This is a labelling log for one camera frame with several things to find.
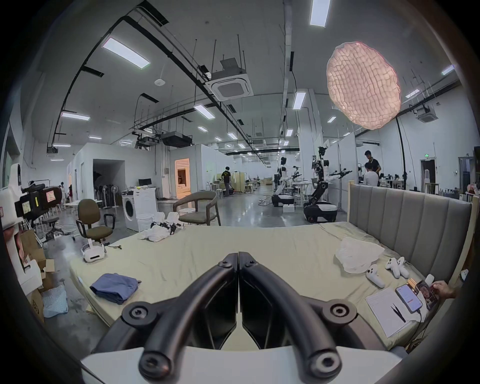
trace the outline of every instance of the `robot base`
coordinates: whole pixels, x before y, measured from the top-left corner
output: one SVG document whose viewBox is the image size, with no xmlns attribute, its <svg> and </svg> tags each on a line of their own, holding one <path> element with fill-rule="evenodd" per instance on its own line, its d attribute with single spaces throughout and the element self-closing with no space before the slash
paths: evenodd
<svg viewBox="0 0 480 384">
<path fill-rule="evenodd" d="M 309 223 L 317 223 L 319 217 L 323 217 L 329 222 L 334 222 L 336 220 L 337 211 L 338 208 L 336 205 L 330 204 L 326 201 L 313 205 L 306 205 L 303 208 L 303 214 Z"/>
<path fill-rule="evenodd" d="M 278 207 L 278 204 L 294 204 L 295 199 L 292 195 L 273 195 L 272 204 L 274 207 Z"/>
</svg>

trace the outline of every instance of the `air conditioner unit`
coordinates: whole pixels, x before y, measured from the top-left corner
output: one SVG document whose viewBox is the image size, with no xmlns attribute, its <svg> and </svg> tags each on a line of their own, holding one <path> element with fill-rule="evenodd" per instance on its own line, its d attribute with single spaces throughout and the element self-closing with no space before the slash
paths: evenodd
<svg viewBox="0 0 480 384">
<path fill-rule="evenodd" d="M 218 101 L 253 96 L 250 79 L 235 58 L 220 60 L 220 64 L 223 71 L 213 72 L 212 79 L 205 83 Z"/>
<path fill-rule="evenodd" d="M 428 107 L 425 104 L 417 108 L 416 114 L 417 114 L 417 119 L 420 120 L 422 123 L 429 123 L 430 121 L 434 121 L 438 119 L 433 107 Z"/>
</svg>

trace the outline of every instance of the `upholstered headboard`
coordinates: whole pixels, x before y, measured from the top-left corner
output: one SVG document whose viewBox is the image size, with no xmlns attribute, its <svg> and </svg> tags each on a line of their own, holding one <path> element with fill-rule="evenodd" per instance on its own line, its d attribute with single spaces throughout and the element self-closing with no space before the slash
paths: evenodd
<svg viewBox="0 0 480 384">
<path fill-rule="evenodd" d="M 449 281 L 464 251 L 472 203 L 400 189 L 349 188 L 350 223 L 404 256 L 424 276 Z"/>
</svg>

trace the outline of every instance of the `label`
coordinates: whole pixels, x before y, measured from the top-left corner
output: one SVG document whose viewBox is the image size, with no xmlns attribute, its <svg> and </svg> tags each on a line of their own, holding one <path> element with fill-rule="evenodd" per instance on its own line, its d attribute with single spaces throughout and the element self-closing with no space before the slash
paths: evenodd
<svg viewBox="0 0 480 384">
<path fill-rule="evenodd" d="M 22 204 L 22 209 L 24 211 L 24 215 L 27 214 L 28 212 L 30 212 L 32 210 L 32 208 L 30 207 L 30 202 L 26 201 L 25 203 L 23 203 Z"/>
<path fill-rule="evenodd" d="M 55 200 L 55 192 L 53 191 L 48 191 L 47 192 L 47 203 L 50 203 L 51 201 Z"/>
</svg>

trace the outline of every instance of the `beige bed sheet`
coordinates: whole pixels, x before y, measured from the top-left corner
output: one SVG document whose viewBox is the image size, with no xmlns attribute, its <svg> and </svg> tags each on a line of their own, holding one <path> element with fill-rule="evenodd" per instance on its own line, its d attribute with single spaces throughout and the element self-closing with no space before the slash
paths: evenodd
<svg viewBox="0 0 480 384">
<path fill-rule="evenodd" d="M 367 296 L 379 289 L 367 280 L 365 274 L 346 273 L 335 257 L 345 236 L 379 243 L 347 222 L 287 228 L 187 226 L 158 243 L 140 240 L 139 234 L 135 234 L 113 244 L 121 244 L 121 250 L 107 248 L 105 259 L 91 264 L 81 258 L 74 259 L 70 269 L 74 284 L 98 315 L 112 325 L 125 305 L 134 301 L 157 302 L 176 297 L 228 253 L 249 252 L 303 296 L 352 302 L 388 349 L 405 344 L 418 324 L 414 323 L 392 337 L 385 336 L 365 301 Z M 385 249 L 377 264 L 385 286 L 396 288 L 405 284 L 406 280 L 402 277 L 395 279 L 390 271 L 385 270 L 386 261 L 393 255 L 397 254 Z M 407 269 L 413 279 L 419 281 L 423 278 L 413 266 L 407 265 Z M 104 273 L 134 277 L 141 280 L 141 284 L 129 300 L 117 305 L 95 296 L 89 288 Z M 246 333 L 241 333 L 241 324 L 238 324 L 225 347 L 245 349 L 253 346 L 253 343 L 237 343 L 244 336 Z"/>
</svg>

